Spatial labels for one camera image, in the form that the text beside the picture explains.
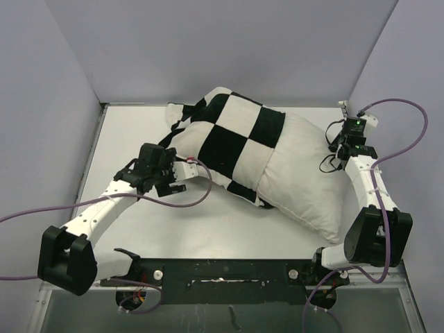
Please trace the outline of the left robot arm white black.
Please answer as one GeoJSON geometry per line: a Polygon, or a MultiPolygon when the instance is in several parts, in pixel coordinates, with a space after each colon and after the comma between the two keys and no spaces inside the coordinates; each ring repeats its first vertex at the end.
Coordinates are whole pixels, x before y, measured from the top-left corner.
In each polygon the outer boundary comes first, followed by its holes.
{"type": "Polygon", "coordinates": [[[141,196],[155,189],[159,197],[186,190],[183,180],[196,177],[193,162],[180,161],[174,148],[143,144],[138,157],[118,171],[98,200],[76,218],[42,235],[37,267],[39,279],[83,295],[95,281],[118,277],[132,285],[141,277],[136,256],[116,249],[97,255],[94,247],[105,231],[141,196]]]}

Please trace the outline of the black white checkered pillowcase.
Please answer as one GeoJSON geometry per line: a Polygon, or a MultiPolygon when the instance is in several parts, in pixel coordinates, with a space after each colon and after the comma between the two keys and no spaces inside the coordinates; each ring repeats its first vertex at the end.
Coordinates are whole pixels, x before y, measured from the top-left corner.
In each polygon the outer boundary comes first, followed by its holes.
{"type": "Polygon", "coordinates": [[[272,205],[257,193],[259,181],[275,152],[286,115],[226,87],[216,87],[197,104],[169,103],[169,134],[160,141],[182,159],[195,157],[223,187],[256,207],[272,205]]]}

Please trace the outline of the white pillow insert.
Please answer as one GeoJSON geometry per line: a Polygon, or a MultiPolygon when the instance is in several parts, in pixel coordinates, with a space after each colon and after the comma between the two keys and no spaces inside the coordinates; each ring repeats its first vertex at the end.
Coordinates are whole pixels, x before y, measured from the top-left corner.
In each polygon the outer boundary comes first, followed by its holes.
{"type": "Polygon", "coordinates": [[[286,114],[257,193],[289,218],[336,244],[348,177],[342,171],[326,173],[325,166],[319,169],[328,155],[320,128],[297,114],[286,114]]]}

